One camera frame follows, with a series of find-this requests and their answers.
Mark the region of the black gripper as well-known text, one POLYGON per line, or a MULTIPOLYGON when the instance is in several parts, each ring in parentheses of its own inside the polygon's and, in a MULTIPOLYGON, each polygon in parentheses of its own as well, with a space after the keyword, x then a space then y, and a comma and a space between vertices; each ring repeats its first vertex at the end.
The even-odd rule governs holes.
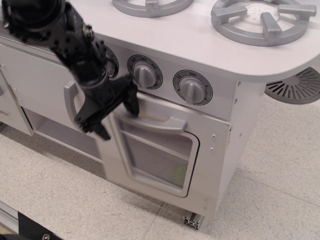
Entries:
POLYGON ((130 74, 115 80, 105 77, 99 84, 83 87, 82 90, 85 100, 75 122, 85 134, 94 132, 103 140, 110 140, 102 120, 121 104, 135 117, 140 113, 137 86, 130 74))

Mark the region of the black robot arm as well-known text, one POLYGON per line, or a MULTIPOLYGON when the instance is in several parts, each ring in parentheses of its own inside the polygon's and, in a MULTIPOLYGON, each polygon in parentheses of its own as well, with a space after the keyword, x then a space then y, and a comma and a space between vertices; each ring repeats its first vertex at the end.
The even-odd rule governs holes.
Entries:
POLYGON ((110 136, 102 120, 120 104, 134 116, 140 109, 138 88, 130 74, 111 80, 103 40, 65 0, 3 0, 3 26, 24 44, 49 48, 67 67, 85 99, 74 117, 83 133, 110 136))

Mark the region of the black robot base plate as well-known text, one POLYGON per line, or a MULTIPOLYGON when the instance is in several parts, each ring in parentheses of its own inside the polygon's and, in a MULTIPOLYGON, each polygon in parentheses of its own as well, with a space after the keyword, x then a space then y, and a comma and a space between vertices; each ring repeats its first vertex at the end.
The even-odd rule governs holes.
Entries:
POLYGON ((26 215, 18 212, 18 234, 29 240, 63 240, 26 215))

